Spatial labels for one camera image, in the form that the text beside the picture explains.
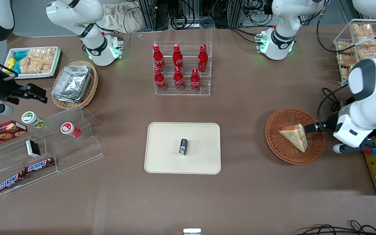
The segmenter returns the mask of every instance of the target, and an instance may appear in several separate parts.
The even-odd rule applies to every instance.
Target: red cookie box
[[[0,143],[27,135],[27,127],[16,121],[8,121],[0,124]]]

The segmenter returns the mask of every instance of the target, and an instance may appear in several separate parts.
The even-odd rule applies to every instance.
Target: snickers bar
[[[24,168],[24,172],[26,174],[30,173],[31,171],[37,171],[37,170],[40,170],[42,169],[43,167],[46,167],[48,165],[55,165],[55,159],[54,158],[49,158],[49,159],[46,159],[42,162],[38,162],[36,164],[33,164],[33,165],[30,165],[30,166],[26,166]]]
[[[13,177],[5,180],[3,183],[0,184],[0,192],[2,192],[4,189],[7,189],[9,186],[11,186],[13,183],[18,182],[20,179],[25,177],[24,171],[18,172]]]

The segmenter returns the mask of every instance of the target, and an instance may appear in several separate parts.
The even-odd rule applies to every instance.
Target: table
[[[324,26],[331,43],[343,25]],[[250,29],[259,32],[262,28]],[[376,196],[360,153],[338,155],[328,137],[324,155],[311,165],[279,160],[264,138],[267,118],[284,107],[315,115],[321,88],[338,87],[335,54],[317,43],[315,27],[302,27],[288,57],[271,61],[230,30],[164,31],[133,35],[123,59],[97,67],[100,83],[87,106],[105,156],[0,197],[0,234],[294,234],[314,224],[376,227]],[[153,41],[213,41],[210,97],[163,97],[153,90]],[[12,36],[9,48],[59,46],[61,67],[88,60],[79,38]],[[33,81],[48,90],[53,80]],[[349,96],[339,92],[339,98]],[[327,117],[329,106],[322,108]],[[46,117],[61,109],[21,100],[11,116],[33,110]],[[151,122],[216,122],[221,127],[218,175],[148,174],[143,169]]]

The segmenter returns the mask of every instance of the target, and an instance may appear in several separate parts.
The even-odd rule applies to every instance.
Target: wicker basket
[[[290,164],[307,165],[315,162],[326,148],[326,137],[323,132],[306,134],[308,147],[303,153],[278,131],[286,126],[305,126],[316,122],[314,116],[301,109],[285,108],[276,111],[265,125],[265,137],[270,149],[277,157]]]
[[[97,74],[97,71],[95,70],[94,66],[92,64],[90,64],[89,62],[86,62],[86,61],[75,61],[75,62],[72,62],[72,63],[66,65],[59,72],[58,76],[56,77],[56,80],[55,80],[55,83],[53,85],[53,88],[56,86],[56,83],[58,82],[59,77],[62,74],[63,70],[67,66],[69,66],[69,65],[78,65],[78,66],[85,65],[85,66],[91,68],[91,70],[92,70],[91,77],[90,77],[91,80],[89,81],[88,86],[86,87],[84,99],[80,103],[72,103],[72,102],[66,102],[66,101],[56,100],[52,96],[52,100],[56,104],[56,106],[59,107],[59,108],[70,109],[70,108],[76,107],[78,105],[80,105],[81,107],[85,107],[85,106],[87,106],[89,104],[89,102],[92,100],[92,98],[95,95],[95,90],[97,89],[97,85],[98,85],[98,74]]]

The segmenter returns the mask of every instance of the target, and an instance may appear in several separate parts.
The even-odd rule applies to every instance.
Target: red bottle
[[[179,67],[181,71],[184,71],[184,60],[181,51],[179,51],[179,45],[173,45],[173,65]]]
[[[209,56],[207,55],[207,46],[205,44],[200,46],[200,54],[198,54],[198,70],[204,73],[207,69],[207,62]]]
[[[153,59],[155,60],[156,67],[161,71],[165,70],[165,59],[157,44],[153,45]]]
[[[192,70],[191,90],[193,90],[194,92],[200,91],[200,76],[198,75],[197,69]]]
[[[175,74],[173,75],[175,80],[176,90],[182,92],[185,89],[184,76],[181,73],[181,68],[175,67]]]
[[[155,68],[155,83],[156,87],[158,88],[158,91],[166,91],[167,87],[165,83],[165,78],[163,77],[163,74],[161,73],[161,70],[158,67]]]

